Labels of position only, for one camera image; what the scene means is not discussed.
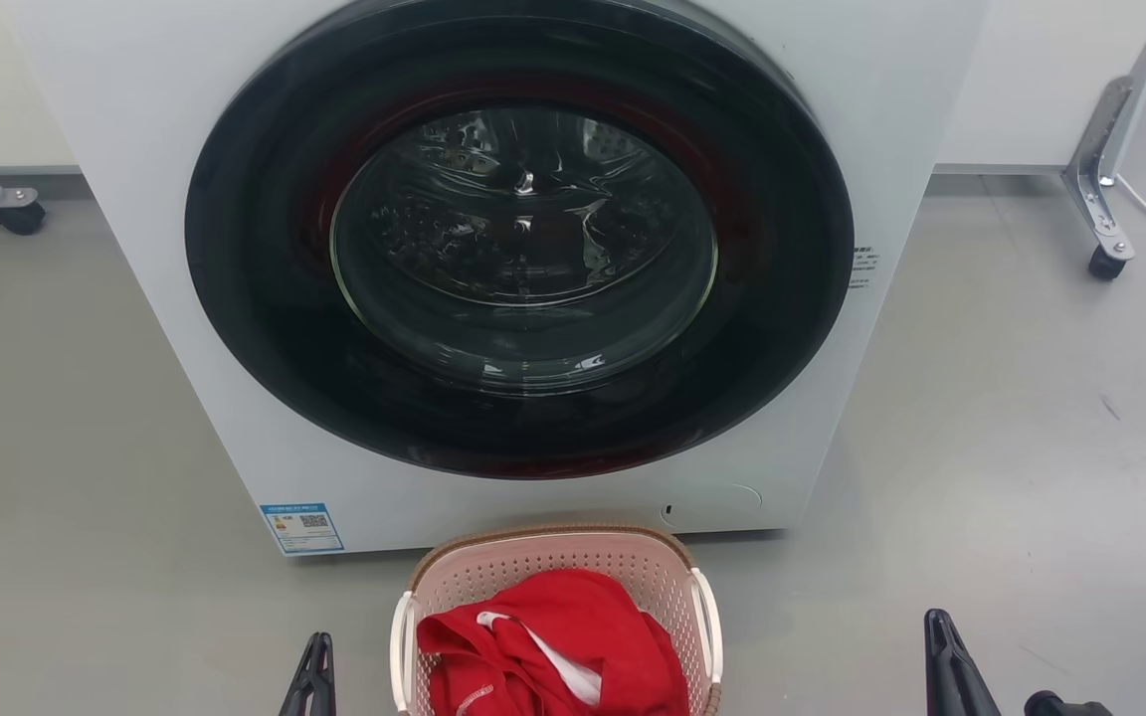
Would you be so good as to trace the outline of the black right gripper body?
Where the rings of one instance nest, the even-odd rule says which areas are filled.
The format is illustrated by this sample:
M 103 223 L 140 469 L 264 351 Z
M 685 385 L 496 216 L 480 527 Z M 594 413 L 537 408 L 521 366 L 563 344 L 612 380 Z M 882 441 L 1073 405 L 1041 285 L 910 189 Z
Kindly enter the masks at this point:
M 1025 702 L 1027 716 L 1110 716 L 1110 710 L 1097 701 L 1068 702 L 1053 690 L 1039 690 Z

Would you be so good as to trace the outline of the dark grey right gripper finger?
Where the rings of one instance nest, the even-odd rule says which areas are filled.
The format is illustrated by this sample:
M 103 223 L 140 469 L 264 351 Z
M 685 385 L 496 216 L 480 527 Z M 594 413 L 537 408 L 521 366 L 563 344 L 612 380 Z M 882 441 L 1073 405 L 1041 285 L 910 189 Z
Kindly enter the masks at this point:
M 999 706 L 945 609 L 924 613 L 924 652 L 928 715 L 1000 715 Z

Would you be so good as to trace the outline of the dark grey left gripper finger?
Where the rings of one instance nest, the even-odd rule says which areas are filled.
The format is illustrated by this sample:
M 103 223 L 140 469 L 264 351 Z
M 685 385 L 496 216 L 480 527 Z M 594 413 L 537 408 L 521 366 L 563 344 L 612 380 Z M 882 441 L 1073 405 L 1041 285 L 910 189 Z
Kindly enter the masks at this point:
M 292 672 L 281 716 L 335 716 L 333 642 L 328 631 L 315 631 Z

